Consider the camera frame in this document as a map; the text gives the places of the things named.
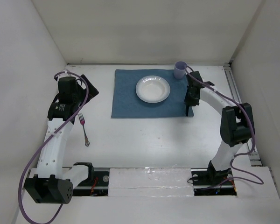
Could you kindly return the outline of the black plastic knife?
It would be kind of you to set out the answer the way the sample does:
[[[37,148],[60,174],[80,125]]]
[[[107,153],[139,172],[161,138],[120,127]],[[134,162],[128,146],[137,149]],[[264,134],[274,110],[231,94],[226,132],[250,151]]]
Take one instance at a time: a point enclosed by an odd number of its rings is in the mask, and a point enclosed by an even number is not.
[[[189,115],[189,105],[188,104],[186,104],[185,115],[186,115],[186,117]]]

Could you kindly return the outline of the lavender plastic cup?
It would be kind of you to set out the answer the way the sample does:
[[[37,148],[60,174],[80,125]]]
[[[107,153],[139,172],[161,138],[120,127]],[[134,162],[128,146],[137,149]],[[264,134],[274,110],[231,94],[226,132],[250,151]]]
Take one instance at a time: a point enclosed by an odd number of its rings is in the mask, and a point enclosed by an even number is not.
[[[187,64],[184,61],[178,61],[174,67],[174,77],[176,79],[182,79],[185,75],[185,67]]]

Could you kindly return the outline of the blue cloth napkin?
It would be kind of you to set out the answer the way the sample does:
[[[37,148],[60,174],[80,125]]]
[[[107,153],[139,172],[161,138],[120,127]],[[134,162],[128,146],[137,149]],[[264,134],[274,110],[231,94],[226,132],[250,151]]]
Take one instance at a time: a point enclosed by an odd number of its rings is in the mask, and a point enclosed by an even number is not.
[[[187,79],[176,79],[172,70],[115,70],[112,118],[193,117],[185,112]]]

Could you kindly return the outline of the white blue-rimmed plate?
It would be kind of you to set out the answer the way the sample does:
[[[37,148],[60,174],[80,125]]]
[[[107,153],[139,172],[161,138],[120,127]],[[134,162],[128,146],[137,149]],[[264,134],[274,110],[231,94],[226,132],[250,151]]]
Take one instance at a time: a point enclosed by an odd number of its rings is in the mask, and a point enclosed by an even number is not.
[[[164,101],[170,94],[170,85],[162,77],[146,76],[135,87],[138,98],[146,103],[156,104]]]

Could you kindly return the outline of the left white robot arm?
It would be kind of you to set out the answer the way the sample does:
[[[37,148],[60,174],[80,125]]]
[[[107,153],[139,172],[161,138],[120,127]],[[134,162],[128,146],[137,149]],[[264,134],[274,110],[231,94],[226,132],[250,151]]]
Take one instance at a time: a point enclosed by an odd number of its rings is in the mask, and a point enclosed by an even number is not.
[[[36,203],[68,204],[76,186],[90,185],[96,180],[90,162],[77,162],[64,172],[63,157],[75,117],[82,106],[98,95],[98,90],[85,75],[54,79],[58,93],[48,111],[45,145],[35,175],[26,178],[24,188]]]

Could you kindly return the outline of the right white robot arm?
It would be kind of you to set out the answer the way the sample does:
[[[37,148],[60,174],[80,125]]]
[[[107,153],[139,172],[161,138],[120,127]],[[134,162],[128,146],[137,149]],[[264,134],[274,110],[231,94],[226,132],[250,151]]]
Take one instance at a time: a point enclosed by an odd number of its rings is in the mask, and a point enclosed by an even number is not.
[[[212,82],[203,82],[198,71],[186,75],[188,82],[184,99],[185,114],[198,106],[200,100],[206,102],[221,115],[221,144],[214,158],[210,160],[206,178],[216,184],[223,179],[223,173],[231,168],[230,162],[238,150],[254,137],[252,107],[249,103],[240,104],[214,89]]]

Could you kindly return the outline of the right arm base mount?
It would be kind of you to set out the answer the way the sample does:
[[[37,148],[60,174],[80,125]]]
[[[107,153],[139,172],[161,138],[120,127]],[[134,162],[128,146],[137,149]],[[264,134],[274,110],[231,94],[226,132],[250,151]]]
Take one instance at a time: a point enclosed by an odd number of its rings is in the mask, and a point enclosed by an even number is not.
[[[232,177],[231,168],[216,171],[210,161],[207,168],[192,169],[191,175],[187,183],[194,187],[194,196],[237,195],[234,181],[227,180]]]

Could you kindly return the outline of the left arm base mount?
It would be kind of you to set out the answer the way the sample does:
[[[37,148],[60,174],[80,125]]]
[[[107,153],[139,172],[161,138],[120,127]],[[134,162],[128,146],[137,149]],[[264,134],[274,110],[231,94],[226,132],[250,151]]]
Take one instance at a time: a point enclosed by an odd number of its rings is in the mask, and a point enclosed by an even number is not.
[[[94,168],[91,179],[82,181],[73,190],[73,196],[108,196],[109,168]]]

